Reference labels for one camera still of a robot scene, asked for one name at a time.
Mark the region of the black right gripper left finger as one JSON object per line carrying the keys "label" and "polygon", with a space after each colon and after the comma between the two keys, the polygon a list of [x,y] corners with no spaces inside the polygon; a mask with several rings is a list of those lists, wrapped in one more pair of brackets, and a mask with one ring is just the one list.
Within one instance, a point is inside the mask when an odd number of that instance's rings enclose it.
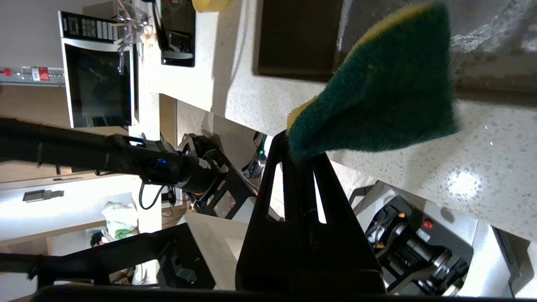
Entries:
{"label": "black right gripper left finger", "polygon": [[[284,221],[270,221],[268,212],[278,164],[283,168]],[[308,219],[313,209],[311,174],[291,159],[288,136],[277,134],[271,143],[265,172],[236,267],[238,290],[313,291],[309,268]]]}

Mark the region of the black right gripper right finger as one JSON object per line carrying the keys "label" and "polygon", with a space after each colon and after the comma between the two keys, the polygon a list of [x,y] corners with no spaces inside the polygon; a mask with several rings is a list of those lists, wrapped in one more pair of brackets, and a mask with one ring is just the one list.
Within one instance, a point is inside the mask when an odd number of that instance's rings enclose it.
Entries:
{"label": "black right gripper right finger", "polygon": [[307,161],[302,184],[306,258],[324,290],[385,294],[380,264],[327,155]]}

